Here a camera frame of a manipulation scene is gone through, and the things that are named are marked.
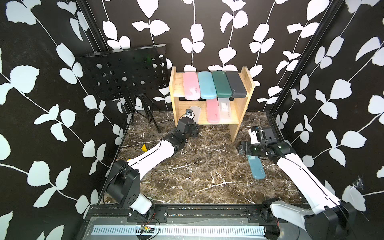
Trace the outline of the teal pencil case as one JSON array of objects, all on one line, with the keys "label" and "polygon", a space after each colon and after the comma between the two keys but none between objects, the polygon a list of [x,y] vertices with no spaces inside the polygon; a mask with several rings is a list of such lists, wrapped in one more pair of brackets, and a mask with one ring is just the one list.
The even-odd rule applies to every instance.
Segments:
[{"label": "teal pencil case", "polygon": [[256,156],[247,156],[252,176],[256,180],[262,180],[266,177],[261,159]]}]

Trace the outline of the frosted clear pencil case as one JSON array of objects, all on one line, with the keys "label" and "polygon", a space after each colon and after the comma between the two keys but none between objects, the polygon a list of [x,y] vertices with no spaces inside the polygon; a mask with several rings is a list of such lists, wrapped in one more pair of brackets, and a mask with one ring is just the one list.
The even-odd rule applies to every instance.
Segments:
[{"label": "frosted clear pencil case", "polygon": [[192,110],[192,112],[193,112],[193,114],[192,114],[193,121],[196,124],[199,124],[199,119],[200,119],[200,115],[201,115],[201,108],[198,106],[190,106],[189,109]]}]

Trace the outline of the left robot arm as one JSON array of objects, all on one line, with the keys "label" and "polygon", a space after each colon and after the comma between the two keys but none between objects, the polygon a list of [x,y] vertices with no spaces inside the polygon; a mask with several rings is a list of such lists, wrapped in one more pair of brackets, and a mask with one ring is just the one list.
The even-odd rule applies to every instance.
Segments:
[{"label": "left robot arm", "polygon": [[107,177],[105,192],[123,208],[130,208],[142,216],[149,215],[153,211],[153,202],[141,193],[141,180],[158,164],[181,151],[188,139],[198,134],[199,125],[190,117],[182,117],[177,127],[153,148],[129,161],[116,161]]}]

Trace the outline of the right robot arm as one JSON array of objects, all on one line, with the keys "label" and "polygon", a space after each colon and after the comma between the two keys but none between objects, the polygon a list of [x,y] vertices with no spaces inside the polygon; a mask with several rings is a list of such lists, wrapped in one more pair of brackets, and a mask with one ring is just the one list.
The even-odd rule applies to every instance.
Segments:
[{"label": "right robot arm", "polygon": [[313,240],[345,240],[354,234],[357,210],[331,193],[304,165],[286,142],[266,145],[242,141],[240,155],[267,157],[294,182],[310,205],[309,209],[275,200],[269,204],[272,215],[307,232]]}]

